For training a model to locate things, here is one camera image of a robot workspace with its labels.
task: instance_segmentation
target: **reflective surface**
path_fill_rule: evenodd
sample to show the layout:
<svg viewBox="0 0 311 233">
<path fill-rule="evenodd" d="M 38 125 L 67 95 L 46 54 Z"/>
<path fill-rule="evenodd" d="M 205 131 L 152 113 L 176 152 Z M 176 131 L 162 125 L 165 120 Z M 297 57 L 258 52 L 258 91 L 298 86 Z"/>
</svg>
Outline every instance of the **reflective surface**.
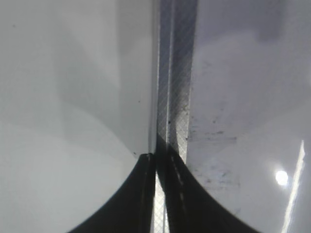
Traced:
<svg viewBox="0 0 311 233">
<path fill-rule="evenodd" d="M 187 165 L 264 233 L 311 229 L 311 3 L 201 0 Z"/>
<path fill-rule="evenodd" d="M 143 0 L 0 2 L 0 232 L 63 233 L 147 153 Z"/>
</svg>

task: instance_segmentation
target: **metal strip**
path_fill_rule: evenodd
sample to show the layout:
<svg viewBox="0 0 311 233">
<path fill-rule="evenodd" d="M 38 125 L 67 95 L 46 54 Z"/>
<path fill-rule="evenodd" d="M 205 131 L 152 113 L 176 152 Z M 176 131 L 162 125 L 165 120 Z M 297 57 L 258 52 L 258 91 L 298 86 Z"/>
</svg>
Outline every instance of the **metal strip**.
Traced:
<svg viewBox="0 0 311 233">
<path fill-rule="evenodd" d="M 160 0 L 158 26 L 157 133 L 185 161 L 197 0 Z M 155 183 L 155 233 L 168 233 L 165 196 Z"/>
</svg>

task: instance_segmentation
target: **dark curved edge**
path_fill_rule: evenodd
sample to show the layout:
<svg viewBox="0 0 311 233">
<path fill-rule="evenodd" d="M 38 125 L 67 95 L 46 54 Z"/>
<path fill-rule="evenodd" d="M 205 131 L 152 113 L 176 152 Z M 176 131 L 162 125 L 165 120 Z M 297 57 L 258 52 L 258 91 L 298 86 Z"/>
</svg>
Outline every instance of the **dark curved edge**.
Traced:
<svg viewBox="0 0 311 233">
<path fill-rule="evenodd" d="M 111 199 L 69 233 L 149 233 L 155 175 L 155 156 L 142 154 Z"/>
<path fill-rule="evenodd" d="M 167 153 L 157 152 L 161 163 L 157 164 L 157 172 L 165 191 L 170 233 L 258 233 L 212 198 L 171 146 Z"/>
</svg>

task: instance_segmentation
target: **bright light spot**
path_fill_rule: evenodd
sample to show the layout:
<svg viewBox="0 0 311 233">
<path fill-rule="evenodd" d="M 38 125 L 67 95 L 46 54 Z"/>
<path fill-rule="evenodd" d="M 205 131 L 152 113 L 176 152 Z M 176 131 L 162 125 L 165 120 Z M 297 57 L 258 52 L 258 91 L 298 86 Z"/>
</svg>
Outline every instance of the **bright light spot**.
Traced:
<svg viewBox="0 0 311 233">
<path fill-rule="evenodd" d="M 279 185 L 287 185 L 287 181 L 288 181 L 288 175 L 286 173 L 286 171 L 278 171 L 276 173 L 276 182 L 279 184 Z"/>
</svg>

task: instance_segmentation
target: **white panel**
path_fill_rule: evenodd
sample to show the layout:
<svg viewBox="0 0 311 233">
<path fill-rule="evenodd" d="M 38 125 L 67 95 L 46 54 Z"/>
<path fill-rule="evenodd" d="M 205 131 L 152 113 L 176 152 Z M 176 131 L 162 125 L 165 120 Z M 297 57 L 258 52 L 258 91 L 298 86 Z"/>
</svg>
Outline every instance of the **white panel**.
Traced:
<svg viewBox="0 0 311 233">
<path fill-rule="evenodd" d="M 0 2 L 0 232 L 70 230 L 148 152 L 152 17 L 150 0 Z"/>
</svg>

